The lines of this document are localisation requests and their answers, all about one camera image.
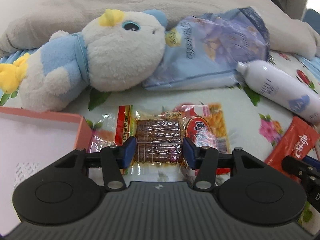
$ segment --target blue plush ear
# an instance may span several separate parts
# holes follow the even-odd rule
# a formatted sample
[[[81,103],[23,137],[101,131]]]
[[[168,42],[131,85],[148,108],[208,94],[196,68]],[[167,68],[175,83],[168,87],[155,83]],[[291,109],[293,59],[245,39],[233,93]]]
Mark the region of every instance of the blue plush ear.
[[[167,27],[168,20],[167,20],[167,17],[165,16],[164,12],[156,10],[156,9],[153,9],[153,10],[144,11],[144,13],[153,15],[154,17],[156,17],[156,19],[160,22],[160,24],[164,28]]]

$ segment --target bottle cap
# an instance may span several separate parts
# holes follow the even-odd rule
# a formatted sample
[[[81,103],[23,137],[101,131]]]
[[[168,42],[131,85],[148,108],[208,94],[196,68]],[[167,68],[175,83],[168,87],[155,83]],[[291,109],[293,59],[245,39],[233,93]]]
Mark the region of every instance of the bottle cap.
[[[236,70],[244,75],[245,71],[247,70],[248,65],[246,63],[238,62]]]

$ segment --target blue plastic bag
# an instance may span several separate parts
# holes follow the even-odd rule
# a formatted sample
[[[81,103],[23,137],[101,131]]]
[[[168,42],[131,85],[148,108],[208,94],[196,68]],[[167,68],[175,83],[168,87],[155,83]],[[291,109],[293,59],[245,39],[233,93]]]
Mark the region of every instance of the blue plastic bag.
[[[268,59],[269,33],[251,8],[189,16],[166,34],[162,62],[147,90],[208,89],[238,83],[237,62]]]

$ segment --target silver bolt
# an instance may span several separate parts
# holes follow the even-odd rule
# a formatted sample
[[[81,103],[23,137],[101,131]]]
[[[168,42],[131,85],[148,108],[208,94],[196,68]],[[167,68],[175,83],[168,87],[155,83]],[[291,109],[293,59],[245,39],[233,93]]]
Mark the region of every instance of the silver bolt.
[[[201,180],[196,183],[196,187],[199,189],[209,189],[209,188],[211,188],[211,186],[212,186],[212,184],[208,181],[205,181],[205,180]]]
[[[113,181],[110,181],[107,186],[108,188],[111,188],[111,189],[120,189],[123,187],[123,183],[118,180],[113,180]]]

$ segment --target gray blanket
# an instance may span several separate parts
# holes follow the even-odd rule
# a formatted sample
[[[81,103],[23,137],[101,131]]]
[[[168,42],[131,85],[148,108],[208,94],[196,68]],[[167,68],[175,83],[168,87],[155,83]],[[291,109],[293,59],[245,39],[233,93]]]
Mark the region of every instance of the gray blanket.
[[[79,32],[106,8],[160,9],[168,17],[168,28],[172,28],[188,15],[247,6],[252,6],[264,20],[271,49],[294,52],[308,59],[314,57],[319,35],[307,23],[290,19],[270,0],[49,0],[9,25],[0,38],[0,57],[19,49],[39,48],[58,30]]]

